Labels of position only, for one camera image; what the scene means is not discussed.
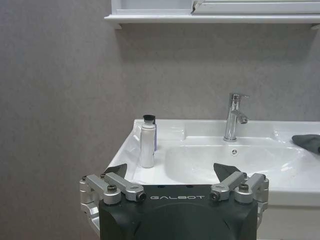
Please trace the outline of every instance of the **sink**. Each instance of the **sink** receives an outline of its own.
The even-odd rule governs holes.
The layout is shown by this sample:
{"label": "sink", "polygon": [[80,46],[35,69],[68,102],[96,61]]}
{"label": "sink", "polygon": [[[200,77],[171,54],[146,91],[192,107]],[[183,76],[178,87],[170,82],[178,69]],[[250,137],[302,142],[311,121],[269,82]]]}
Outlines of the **sink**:
{"label": "sink", "polygon": [[127,165],[125,179],[142,185],[212,185],[214,163],[235,166],[248,176],[270,180],[268,210],[259,239],[319,239],[320,155],[294,145],[293,135],[320,134],[320,122],[249,121],[238,126],[237,141],[223,141],[223,120],[157,120],[155,165],[139,165],[142,119],[109,167]]}
{"label": "sink", "polygon": [[314,170],[320,159],[298,147],[183,146],[166,152],[165,174],[181,183],[215,184],[219,180],[214,172],[214,163],[235,166],[249,176],[265,174],[271,179],[272,189],[292,189],[302,185],[302,178],[317,181],[318,175]]}

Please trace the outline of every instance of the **towel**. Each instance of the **towel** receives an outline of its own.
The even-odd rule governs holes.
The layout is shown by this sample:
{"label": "towel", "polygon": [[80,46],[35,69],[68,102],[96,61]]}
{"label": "towel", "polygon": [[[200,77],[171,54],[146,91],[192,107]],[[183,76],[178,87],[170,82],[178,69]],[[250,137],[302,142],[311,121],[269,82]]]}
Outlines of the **towel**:
{"label": "towel", "polygon": [[320,154],[320,135],[307,134],[307,135],[294,135],[292,137],[294,144],[312,152]]}

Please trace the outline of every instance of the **gray wall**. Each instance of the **gray wall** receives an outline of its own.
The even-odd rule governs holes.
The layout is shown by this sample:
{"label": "gray wall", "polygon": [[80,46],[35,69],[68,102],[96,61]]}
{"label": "gray wall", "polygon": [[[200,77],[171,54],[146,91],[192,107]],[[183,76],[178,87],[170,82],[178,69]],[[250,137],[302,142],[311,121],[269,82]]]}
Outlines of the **gray wall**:
{"label": "gray wall", "polygon": [[2,0],[0,239],[97,239],[78,180],[99,174],[134,118],[320,121],[310,25],[141,24],[114,31],[106,0]]}

